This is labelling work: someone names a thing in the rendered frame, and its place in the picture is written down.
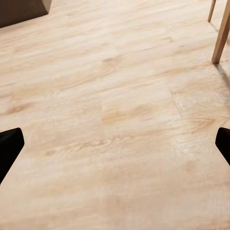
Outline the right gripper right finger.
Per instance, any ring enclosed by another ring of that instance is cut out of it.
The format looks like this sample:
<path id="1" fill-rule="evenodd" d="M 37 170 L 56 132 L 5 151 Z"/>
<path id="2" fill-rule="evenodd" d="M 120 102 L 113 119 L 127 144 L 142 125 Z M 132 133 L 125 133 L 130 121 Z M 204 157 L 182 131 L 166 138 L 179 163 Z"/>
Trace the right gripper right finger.
<path id="1" fill-rule="evenodd" d="M 230 129 L 219 128 L 215 144 L 230 165 Z"/>

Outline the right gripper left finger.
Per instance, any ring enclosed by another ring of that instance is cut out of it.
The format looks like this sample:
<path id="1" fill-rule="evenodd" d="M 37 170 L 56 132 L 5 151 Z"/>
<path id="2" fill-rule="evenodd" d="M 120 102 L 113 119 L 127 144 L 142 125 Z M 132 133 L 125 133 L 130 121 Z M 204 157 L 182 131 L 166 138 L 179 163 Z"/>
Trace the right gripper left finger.
<path id="1" fill-rule="evenodd" d="M 22 130 L 18 127 L 0 133 L 0 184 L 24 146 Z"/>

